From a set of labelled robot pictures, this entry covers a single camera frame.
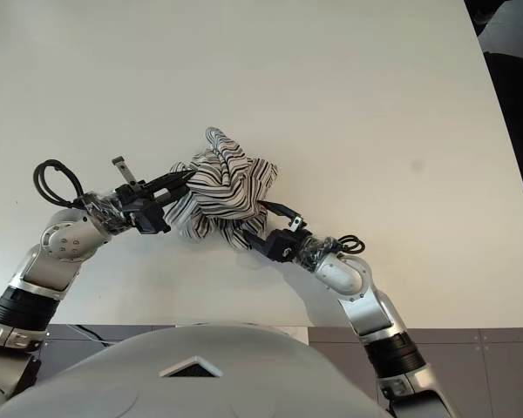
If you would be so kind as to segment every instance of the wire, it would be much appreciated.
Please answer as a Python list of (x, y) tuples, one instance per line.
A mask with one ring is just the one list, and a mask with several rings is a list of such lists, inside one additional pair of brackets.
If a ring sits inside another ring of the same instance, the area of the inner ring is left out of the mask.
[(83, 325), (68, 325), (68, 327), (74, 330), (76, 333), (82, 334), (84, 337), (87, 338), (87, 340), (102, 344), (103, 347), (110, 347), (116, 344), (115, 341), (103, 340), (99, 334), (93, 332), (91, 329), (87, 327), (84, 327)]
[(359, 254), (366, 249), (366, 245), (356, 235), (345, 235), (337, 241), (341, 244), (343, 253)]
[(75, 199), (71, 202), (70, 200), (61, 198), (49, 187), (49, 185), (46, 183), (46, 179), (44, 178), (44, 172), (48, 167), (54, 168), (57, 172), (62, 172), (62, 174), (64, 174), (70, 180), (74, 189), (76, 189), (76, 198), (84, 194), (84, 189), (81, 186), (81, 183), (79, 183), (78, 177), (73, 173), (72, 170), (70, 170), (57, 159), (47, 159), (45, 162), (39, 164), (35, 168), (35, 171), (33, 172), (33, 184), (35, 185), (38, 194), (40, 194), (46, 201), (52, 203), (53, 205), (68, 208), (77, 207), (78, 209), (83, 209), (83, 205), (77, 203)]

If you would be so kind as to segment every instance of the crumpled cloth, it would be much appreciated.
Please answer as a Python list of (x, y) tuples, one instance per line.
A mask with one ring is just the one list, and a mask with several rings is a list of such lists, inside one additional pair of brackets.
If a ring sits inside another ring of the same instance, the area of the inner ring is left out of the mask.
[(217, 128), (207, 128), (207, 149), (189, 164), (177, 163), (171, 172), (197, 170), (188, 180), (190, 192), (170, 206), (166, 222), (191, 239), (219, 231), (235, 249), (249, 248), (242, 235), (262, 235), (267, 210), (258, 204), (277, 178), (276, 165), (247, 157), (241, 146)]

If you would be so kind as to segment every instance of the robotic arm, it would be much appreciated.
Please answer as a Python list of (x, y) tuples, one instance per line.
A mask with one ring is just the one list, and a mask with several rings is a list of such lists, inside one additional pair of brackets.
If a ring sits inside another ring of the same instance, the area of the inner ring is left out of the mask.
[[(32, 386), (40, 361), (38, 350), (45, 330), (84, 261), (107, 244), (113, 235), (131, 228), (140, 233), (166, 233), (163, 206), (187, 192), (193, 171), (165, 174), (148, 183), (136, 181), (123, 158), (112, 161), (127, 183), (108, 195), (84, 193), (76, 176), (57, 160), (39, 165), (33, 180), (39, 193), (51, 203), (64, 206), (43, 230), (0, 297), (0, 404)], [(44, 180), (53, 167), (72, 182), (77, 198), (60, 198)]]
[[(45, 329), (82, 263), (113, 235), (128, 229), (168, 232), (162, 208), (188, 192), (186, 182), (194, 175), (175, 172), (149, 183), (138, 182), (123, 158), (113, 163), (126, 183), (108, 195), (84, 193), (75, 175), (56, 160), (45, 161), (34, 173), (39, 193), (65, 209), (52, 217), (0, 298), (0, 405), (35, 383), (40, 362), (31, 352), (43, 342)], [(74, 184), (75, 200), (64, 200), (48, 187), (47, 167), (63, 172)], [(296, 263), (337, 293), (391, 412), (401, 418), (458, 417), (395, 307), (376, 289), (370, 267), (356, 256), (364, 250), (363, 242), (354, 235), (318, 239), (299, 213), (280, 204), (261, 203), (288, 217), (289, 227), (274, 230), (266, 239), (244, 231), (246, 239), (270, 260)]]
[(390, 298), (374, 285), (370, 266), (355, 255), (364, 250), (364, 243), (354, 235), (318, 239), (299, 213), (281, 204), (261, 203), (289, 218), (289, 228), (274, 230), (265, 240), (245, 232), (250, 245), (270, 260), (296, 263), (337, 293), (394, 416), (458, 417)]

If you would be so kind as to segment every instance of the white table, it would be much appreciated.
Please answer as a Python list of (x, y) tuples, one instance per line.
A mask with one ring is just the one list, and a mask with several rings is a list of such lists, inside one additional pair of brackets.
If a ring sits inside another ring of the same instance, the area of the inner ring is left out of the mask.
[[(279, 165), (268, 197), (313, 232), (364, 239), (408, 326), (523, 327), (523, 186), (462, 1), (1, 0), (0, 294), (56, 211), (37, 163), (104, 191), (111, 158), (151, 179), (208, 125)], [(295, 266), (136, 232), (54, 319), (200, 320), (346, 324)]]

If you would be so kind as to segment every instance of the gray floor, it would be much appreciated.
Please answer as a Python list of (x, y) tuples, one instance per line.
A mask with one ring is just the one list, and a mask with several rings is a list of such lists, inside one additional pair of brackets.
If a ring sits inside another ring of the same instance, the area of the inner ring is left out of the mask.
[(523, 0), (502, 4), (480, 34), (479, 41), (484, 52), (523, 57)]
[[(151, 326), (88, 326), (116, 342), (152, 331)], [(49, 327), (39, 354), (38, 381), (103, 350), (64, 325)], [(464, 417), (523, 417), (523, 328), (415, 329), (411, 336), (435, 368)], [(310, 345), (368, 396), (386, 406), (363, 347), (348, 328), (309, 328)]]

